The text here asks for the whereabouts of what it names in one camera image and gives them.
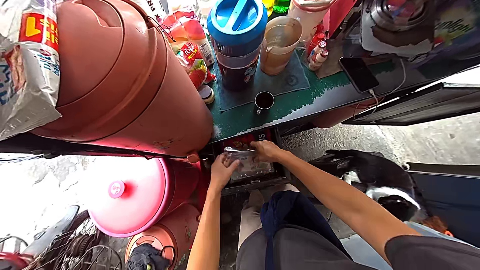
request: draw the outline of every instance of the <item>blue lid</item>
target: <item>blue lid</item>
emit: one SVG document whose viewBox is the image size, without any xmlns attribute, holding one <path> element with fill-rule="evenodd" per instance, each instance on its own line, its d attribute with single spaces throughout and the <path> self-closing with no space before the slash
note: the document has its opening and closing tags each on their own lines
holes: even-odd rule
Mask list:
<svg viewBox="0 0 480 270">
<path fill-rule="evenodd" d="M 263 40 L 267 19 L 262 0 L 219 0 L 208 15 L 207 29 L 215 42 L 223 46 L 254 41 L 257 48 Z"/>
</svg>

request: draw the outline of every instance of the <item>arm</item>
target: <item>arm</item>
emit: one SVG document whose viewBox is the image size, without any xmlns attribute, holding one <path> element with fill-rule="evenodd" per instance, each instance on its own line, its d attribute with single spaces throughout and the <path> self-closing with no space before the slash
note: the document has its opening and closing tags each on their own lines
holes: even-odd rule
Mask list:
<svg viewBox="0 0 480 270">
<path fill-rule="evenodd" d="M 385 244 L 399 235 L 420 235 L 360 190 L 269 141 L 252 142 L 259 160 L 279 162 L 327 208 L 370 244 L 387 262 Z"/>
<path fill-rule="evenodd" d="M 212 164 L 212 176 L 187 270 L 216 270 L 220 262 L 220 197 L 240 161 L 231 163 L 221 154 Z"/>
</svg>

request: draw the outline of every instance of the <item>gray shirt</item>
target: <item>gray shirt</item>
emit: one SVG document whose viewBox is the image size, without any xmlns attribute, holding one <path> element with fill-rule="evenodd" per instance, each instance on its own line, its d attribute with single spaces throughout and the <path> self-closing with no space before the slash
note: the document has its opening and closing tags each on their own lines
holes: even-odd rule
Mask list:
<svg viewBox="0 0 480 270">
<path fill-rule="evenodd" d="M 252 233 L 237 254 L 237 270 L 264 270 L 267 238 L 263 229 Z M 353 262 L 316 232 L 298 226 L 279 230 L 274 237 L 276 270 L 372 270 Z M 480 269 L 480 252 L 466 244 L 426 236 L 390 239 L 385 253 L 394 270 Z"/>
</svg>

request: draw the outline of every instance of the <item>blue plastic pitcher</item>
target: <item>blue plastic pitcher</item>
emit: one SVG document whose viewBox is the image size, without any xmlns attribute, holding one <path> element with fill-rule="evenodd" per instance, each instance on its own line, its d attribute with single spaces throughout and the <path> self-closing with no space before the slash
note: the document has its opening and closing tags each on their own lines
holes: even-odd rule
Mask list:
<svg viewBox="0 0 480 270">
<path fill-rule="evenodd" d="M 225 89 L 253 82 L 267 18 L 261 0 L 219 0 L 210 11 L 207 28 Z"/>
</svg>

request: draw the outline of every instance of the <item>smartphone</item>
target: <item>smartphone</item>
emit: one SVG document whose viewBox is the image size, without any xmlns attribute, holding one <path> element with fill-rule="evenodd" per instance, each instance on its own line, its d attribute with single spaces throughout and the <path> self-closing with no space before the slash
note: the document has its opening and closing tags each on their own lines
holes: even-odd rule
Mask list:
<svg viewBox="0 0 480 270">
<path fill-rule="evenodd" d="M 368 69 L 362 58 L 342 57 L 338 62 L 353 86 L 360 93 L 373 89 L 379 85 L 377 79 L 373 76 L 370 69 Z"/>
</svg>

